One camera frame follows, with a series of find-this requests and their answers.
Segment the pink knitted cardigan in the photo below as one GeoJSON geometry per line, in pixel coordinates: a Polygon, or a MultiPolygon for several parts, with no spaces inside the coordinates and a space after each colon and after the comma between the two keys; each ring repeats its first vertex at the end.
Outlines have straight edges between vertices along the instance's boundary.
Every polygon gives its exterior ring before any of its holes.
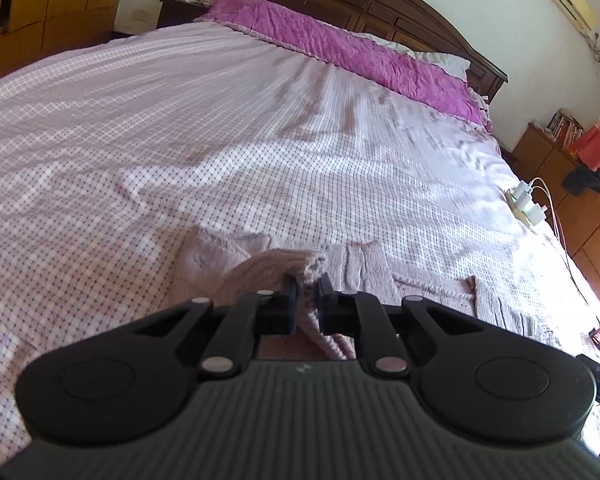
{"type": "Polygon", "coordinates": [[[284,276],[291,275],[300,286],[297,331],[264,338],[258,355],[270,360],[352,360],[352,339],[325,336],[318,326],[313,293],[322,274],[338,292],[369,292],[389,306],[406,296],[421,296],[573,356],[600,357],[588,336],[568,344],[539,315],[506,304],[504,294],[482,278],[444,278],[419,270],[387,256],[378,242],[312,249],[268,234],[228,236],[195,226],[175,259],[168,299],[180,304],[207,297],[217,307],[228,306],[246,292],[278,289],[284,276]]]}

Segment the black clothes on cabinet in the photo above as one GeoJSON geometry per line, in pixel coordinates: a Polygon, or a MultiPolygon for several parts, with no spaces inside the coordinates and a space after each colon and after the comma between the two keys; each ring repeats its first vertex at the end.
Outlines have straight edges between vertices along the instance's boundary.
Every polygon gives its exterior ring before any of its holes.
{"type": "Polygon", "coordinates": [[[600,193],[600,169],[593,171],[587,166],[577,166],[564,177],[562,187],[574,196],[580,196],[585,190],[600,193]]]}

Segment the power strip with white chargers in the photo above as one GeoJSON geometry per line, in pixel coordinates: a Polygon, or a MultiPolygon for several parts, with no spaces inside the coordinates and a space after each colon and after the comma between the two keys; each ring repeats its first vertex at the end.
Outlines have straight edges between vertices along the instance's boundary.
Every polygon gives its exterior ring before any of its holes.
{"type": "Polygon", "coordinates": [[[520,181],[505,191],[506,203],[514,217],[528,228],[546,220],[547,206],[537,203],[532,197],[532,185],[520,181]]]}

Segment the pink checkered bed sheet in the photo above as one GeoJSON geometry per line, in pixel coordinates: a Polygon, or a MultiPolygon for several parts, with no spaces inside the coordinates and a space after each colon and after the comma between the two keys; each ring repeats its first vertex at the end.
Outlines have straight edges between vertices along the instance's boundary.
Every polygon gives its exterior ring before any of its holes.
{"type": "Polygon", "coordinates": [[[0,463],[35,358],[172,306],[199,226],[305,248],[378,242],[476,276],[568,344],[600,302],[483,128],[213,23],[51,56],[0,80],[0,463]]]}

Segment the magenta quilted pillow cover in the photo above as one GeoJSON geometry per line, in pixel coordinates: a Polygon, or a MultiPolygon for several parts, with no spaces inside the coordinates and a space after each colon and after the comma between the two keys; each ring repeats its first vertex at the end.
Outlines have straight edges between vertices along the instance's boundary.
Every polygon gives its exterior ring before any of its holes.
{"type": "Polygon", "coordinates": [[[338,66],[440,113],[492,130],[467,81],[370,38],[268,0],[215,0],[202,18],[338,66]]]}

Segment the wooden side cabinet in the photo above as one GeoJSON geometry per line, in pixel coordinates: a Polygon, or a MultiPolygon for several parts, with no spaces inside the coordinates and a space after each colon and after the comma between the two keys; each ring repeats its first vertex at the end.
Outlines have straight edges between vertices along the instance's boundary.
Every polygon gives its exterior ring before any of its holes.
{"type": "Polygon", "coordinates": [[[585,190],[575,196],[562,186],[577,166],[573,155],[532,124],[513,150],[513,172],[521,180],[539,177],[547,184],[568,254],[600,300],[600,193],[585,190]]]}

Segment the white pillow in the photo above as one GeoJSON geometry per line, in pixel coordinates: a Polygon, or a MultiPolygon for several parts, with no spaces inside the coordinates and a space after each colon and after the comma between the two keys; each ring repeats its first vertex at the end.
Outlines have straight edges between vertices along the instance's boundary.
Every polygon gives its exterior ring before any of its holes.
{"type": "Polygon", "coordinates": [[[368,32],[352,32],[352,36],[372,40],[375,44],[378,44],[378,46],[396,51],[400,55],[407,55],[417,61],[438,66],[449,76],[464,82],[468,81],[467,72],[470,67],[470,62],[466,60],[466,58],[461,58],[460,56],[449,53],[414,51],[409,47],[404,46],[404,44],[398,44],[394,41],[379,38],[368,32]]]}

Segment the books on cabinet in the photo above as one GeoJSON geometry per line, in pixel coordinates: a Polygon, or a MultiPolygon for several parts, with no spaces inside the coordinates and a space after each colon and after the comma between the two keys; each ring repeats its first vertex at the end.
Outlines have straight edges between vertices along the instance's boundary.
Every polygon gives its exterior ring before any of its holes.
{"type": "Polygon", "coordinates": [[[565,108],[560,108],[547,126],[550,137],[563,150],[570,150],[584,133],[580,122],[565,108]]]}

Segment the dark wooden nightstand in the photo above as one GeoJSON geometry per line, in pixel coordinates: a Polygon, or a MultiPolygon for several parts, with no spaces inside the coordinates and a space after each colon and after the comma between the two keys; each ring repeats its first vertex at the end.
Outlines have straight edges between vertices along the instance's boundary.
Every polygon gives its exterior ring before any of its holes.
{"type": "Polygon", "coordinates": [[[209,11],[208,6],[182,0],[158,0],[161,4],[156,29],[188,24],[209,11]]]}

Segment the dark wooden headboard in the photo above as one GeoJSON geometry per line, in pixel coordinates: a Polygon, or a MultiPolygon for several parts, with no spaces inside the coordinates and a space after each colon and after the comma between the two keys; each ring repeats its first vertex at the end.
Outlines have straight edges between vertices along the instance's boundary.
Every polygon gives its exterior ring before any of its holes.
{"type": "Polygon", "coordinates": [[[470,62],[468,82],[493,99],[508,77],[471,47],[464,36],[424,0],[268,0],[323,22],[369,32],[415,51],[449,53],[470,62]]]}

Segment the wall power socket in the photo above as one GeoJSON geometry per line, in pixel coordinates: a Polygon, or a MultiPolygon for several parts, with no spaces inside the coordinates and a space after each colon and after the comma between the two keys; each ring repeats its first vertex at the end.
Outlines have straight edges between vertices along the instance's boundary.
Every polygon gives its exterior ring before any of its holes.
{"type": "Polygon", "coordinates": [[[133,21],[148,23],[151,19],[151,14],[142,9],[135,9],[131,14],[131,18],[133,21]]]}

